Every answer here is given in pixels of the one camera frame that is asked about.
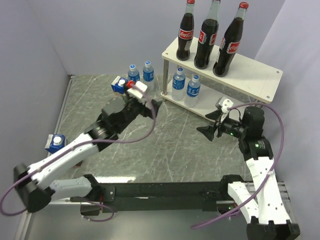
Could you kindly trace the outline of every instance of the soda bottle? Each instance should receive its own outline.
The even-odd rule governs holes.
[[[146,61],[143,68],[143,80],[144,84],[147,85],[149,92],[153,91],[155,88],[154,78],[154,68],[151,66],[151,63],[149,61]]]
[[[200,91],[199,76],[193,75],[192,79],[188,83],[188,88],[186,89],[184,105],[186,105],[188,108],[193,108],[197,104],[199,91]]]
[[[202,23],[198,48],[194,58],[194,66],[198,69],[205,69],[209,64],[210,54],[214,48],[219,28],[219,6],[220,0],[212,0],[210,11]]]
[[[225,31],[216,62],[213,66],[213,73],[218,77],[224,77],[229,71],[232,59],[240,44],[248,7],[249,4],[247,2],[241,2],[239,4],[238,12]]]
[[[184,91],[186,82],[186,75],[184,74],[184,70],[182,67],[179,67],[176,70],[176,73],[173,75],[172,79],[172,94],[171,97],[175,101],[181,101],[186,92]]]
[[[178,49],[176,51],[176,58],[185,61],[190,57],[190,45],[194,38],[194,6],[195,0],[187,0],[185,13],[180,23],[180,30],[178,36]]]
[[[134,81],[135,83],[137,81],[140,81],[140,74],[138,69],[136,69],[136,65],[131,64],[128,71],[128,79],[129,81]]]

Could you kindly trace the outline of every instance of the coca-cola bottle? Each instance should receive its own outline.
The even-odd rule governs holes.
[[[194,58],[194,65],[198,69],[205,69],[210,60],[219,28],[218,12],[220,0],[212,0],[210,11],[203,21],[199,35],[198,48]]]
[[[185,61],[190,57],[190,45],[194,38],[194,6],[195,0],[187,0],[185,13],[180,23],[180,30],[178,36],[178,49],[176,57]]]
[[[232,59],[240,44],[248,7],[249,4],[247,2],[241,2],[239,4],[238,12],[225,31],[216,62],[213,66],[213,73],[218,77],[224,77],[229,71]]]

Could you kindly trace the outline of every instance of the bottle neck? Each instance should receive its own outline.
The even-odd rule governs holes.
[[[247,12],[247,9],[239,7],[234,18],[245,20],[246,12]]]
[[[185,14],[194,14],[194,4],[187,3],[185,8]]]
[[[211,7],[206,19],[218,20],[220,0],[212,0]]]

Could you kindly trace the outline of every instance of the robotic arm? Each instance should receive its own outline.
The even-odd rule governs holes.
[[[140,81],[135,84],[135,88],[132,88],[132,85],[134,83],[129,82],[125,86],[125,96],[122,99],[118,97],[108,102],[97,120],[73,142],[44,160],[28,167],[22,163],[14,168],[14,182],[39,170],[39,172],[22,181],[15,188],[28,212],[37,212],[52,200],[70,197],[86,197],[91,200],[101,196],[101,187],[90,174],[75,179],[56,179],[83,159],[101,152],[112,144],[99,140],[118,140],[118,134],[138,115],[153,118],[152,111],[146,107],[145,99],[143,98],[143,94],[147,93],[147,86]],[[157,115],[162,102],[152,99],[151,104]],[[75,147],[83,142],[90,143]],[[52,164],[43,167],[43,165],[63,153],[66,154]]]
[[[284,207],[275,171],[270,171],[274,164],[274,155],[270,142],[263,136],[264,111],[256,106],[248,106],[239,121],[229,118],[229,108],[233,102],[222,97],[216,104],[217,110],[206,115],[215,122],[197,130],[208,140],[214,139],[223,133],[238,138],[239,149],[243,154],[246,165],[252,175],[255,189],[263,183],[269,175],[262,190],[257,194],[257,202],[252,199],[240,210],[247,222],[247,237],[249,240],[293,240],[299,236],[297,224],[291,219]],[[251,195],[243,179],[230,180],[227,193],[237,205],[242,204]]]

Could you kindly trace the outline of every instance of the shelf top board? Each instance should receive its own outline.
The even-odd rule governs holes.
[[[176,57],[177,37],[162,53],[162,58],[264,103],[270,104],[273,101],[283,74],[281,70],[236,53],[228,74],[225,77],[218,77],[213,73],[213,66],[216,62],[219,47],[214,46],[206,69],[198,69],[194,65],[197,47],[198,38],[194,37],[190,46],[190,58],[181,61]]]

